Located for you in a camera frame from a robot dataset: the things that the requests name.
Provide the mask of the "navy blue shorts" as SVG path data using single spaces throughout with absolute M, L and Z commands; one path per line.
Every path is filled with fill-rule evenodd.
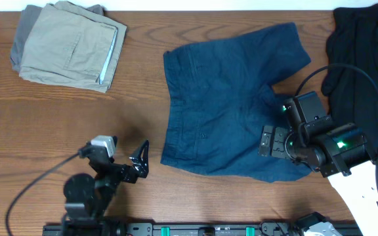
M 285 127 L 273 86 L 310 63 L 293 22 L 163 55 L 170 95 L 161 163 L 195 174 L 290 182 L 302 164 L 259 154 L 264 126 Z

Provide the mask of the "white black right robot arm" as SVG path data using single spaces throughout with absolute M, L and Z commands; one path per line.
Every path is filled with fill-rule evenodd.
M 259 155 L 303 164 L 327 178 L 354 217 L 361 235 L 378 235 L 378 167 L 364 132 L 336 126 L 315 92 L 282 106 L 289 128 L 265 126 Z

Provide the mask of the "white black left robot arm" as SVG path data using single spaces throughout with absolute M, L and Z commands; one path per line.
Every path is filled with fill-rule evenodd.
M 64 184 L 66 215 L 62 219 L 63 235 L 126 235 L 126 226 L 119 220 L 105 217 L 110 201 L 122 182 L 134 184 L 149 173 L 149 141 L 143 143 L 131 154 L 131 165 L 115 164 L 117 137 L 97 136 L 78 155 L 88 159 L 96 172 L 76 174 Z

